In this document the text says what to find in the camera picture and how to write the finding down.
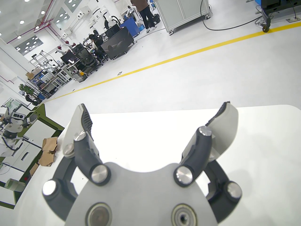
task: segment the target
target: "wheel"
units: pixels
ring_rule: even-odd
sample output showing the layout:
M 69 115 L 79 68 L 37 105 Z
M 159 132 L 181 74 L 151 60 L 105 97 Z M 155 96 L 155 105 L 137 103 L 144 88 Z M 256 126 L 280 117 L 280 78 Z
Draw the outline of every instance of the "wheel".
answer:
M 267 25 L 263 25 L 263 27 L 262 27 L 263 32 L 268 32 L 269 30 L 270 30 L 270 28 Z

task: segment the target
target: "drawer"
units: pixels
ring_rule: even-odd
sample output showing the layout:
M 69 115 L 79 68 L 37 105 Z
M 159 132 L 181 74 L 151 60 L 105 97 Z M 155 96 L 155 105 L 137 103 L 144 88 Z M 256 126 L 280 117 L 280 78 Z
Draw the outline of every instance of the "drawer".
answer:
M 16 146 L 14 147 L 14 149 L 16 147 L 20 146 L 21 142 L 22 142 L 22 140 L 19 140 L 18 143 L 16 144 Z M 14 151 L 14 155 L 12 155 L 10 157 L 5 157 L 3 162 L 8 162 L 11 166 L 13 166 L 14 163 L 17 161 L 17 159 L 22 154 L 22 152 L 27 148 L 28 145 L 29 145 L 28 142 L 23 141 L 23 145 L 20 147 L 20 149 L 18 149 L 17 151 Z
M 0 201 L 15 205 L 14 192 L 4 187 L 0 187 Z
M 40 148 L 29 144 L 12 166 L 26 171 L 40 151 Z
M 53 128 L 38 120 L 28 129 L 24 137 L 28 138 L 30 142 L 37 146 L 42 147 L 43 140 L 51 137 L 54 132 L 55 130 Z
M 0 168 L 0 181 L 6 183 L 10 178 L 20 180 L 24 172 L 3 165 Z

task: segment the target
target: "box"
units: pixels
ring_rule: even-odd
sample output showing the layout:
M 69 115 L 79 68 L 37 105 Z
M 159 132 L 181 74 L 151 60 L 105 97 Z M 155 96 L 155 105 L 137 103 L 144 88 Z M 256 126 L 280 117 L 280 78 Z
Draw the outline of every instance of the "box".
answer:
M 34 77 L 34 74 L 31 73 L 31 72 L 27 72 L 27 73 L 26 73 L 26 76 L 28 77 L 29 80 L 32 80 L 33 77 Z
M 57 137 L 50 137 L 43 140 L 43 153 L 38 162 L 41 166 L 51 166 L 51 164 L 54 162 L 56 147 Z
M 37 163 L 35 163 L 34 166 L 30 169 L 29 173 L 31 176 L 33 176 L 33 174 L 36 172 L 38 167 L 39 167 L 39 165 Z
M 34 69 L 31 73 L 35 76 L 37 75 L 39 72 L 42 71 L 42 68 L 41 67 L 37 67 L 36 69 Z

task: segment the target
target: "black mesh chair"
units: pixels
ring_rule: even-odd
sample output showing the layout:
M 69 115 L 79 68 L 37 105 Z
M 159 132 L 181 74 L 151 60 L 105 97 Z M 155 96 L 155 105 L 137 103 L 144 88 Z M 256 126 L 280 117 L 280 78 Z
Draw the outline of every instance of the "black mesh chair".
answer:
M 83 63 L 83 65 L 86 67 L 84 72 L 92 72 L 97 71 L 97 67 L 99 66 L 97 64 L 97 60 L 94 58 L 92 54 L 88 52 L 86 48 L 81 49 L 78 53 L 76 53 L 76 57 Z

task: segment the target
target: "monitor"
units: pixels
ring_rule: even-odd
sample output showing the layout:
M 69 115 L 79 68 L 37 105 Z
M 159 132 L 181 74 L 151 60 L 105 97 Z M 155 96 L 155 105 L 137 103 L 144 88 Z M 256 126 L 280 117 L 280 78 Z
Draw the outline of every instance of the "monitor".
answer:
M 74 64 L 76 56 L 71 51 L 68 51 L 65 55 L 61 56 L 61 60 L 64 61 L 65 64 Z

